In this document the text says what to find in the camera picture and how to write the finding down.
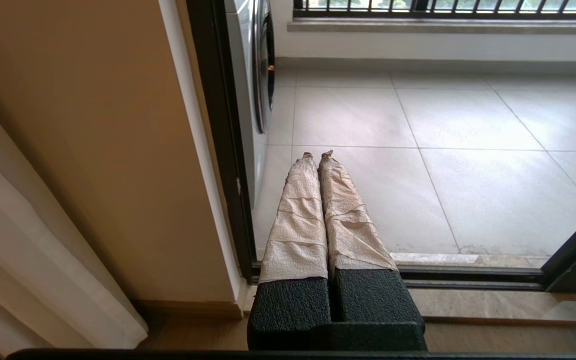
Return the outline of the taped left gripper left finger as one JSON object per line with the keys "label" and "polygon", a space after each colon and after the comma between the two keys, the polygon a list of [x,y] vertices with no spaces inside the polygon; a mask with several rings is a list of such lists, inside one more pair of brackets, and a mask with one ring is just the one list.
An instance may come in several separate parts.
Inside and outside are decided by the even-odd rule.
{"label": "taped left gripper left finger", "polygon": [[302,351],[332,323],[329,247],[316,162],[290,168],[270,230],[247,322],[250,351]]}

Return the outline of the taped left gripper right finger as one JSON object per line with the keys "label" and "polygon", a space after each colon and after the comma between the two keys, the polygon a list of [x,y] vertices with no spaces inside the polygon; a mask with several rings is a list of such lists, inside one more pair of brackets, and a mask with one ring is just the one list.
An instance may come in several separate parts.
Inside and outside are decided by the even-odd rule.
{"label": "taped left gripper right finger", "polygon": [[346,168],[322,154],[319,177],[335,310],[343,322],[424,322]]}

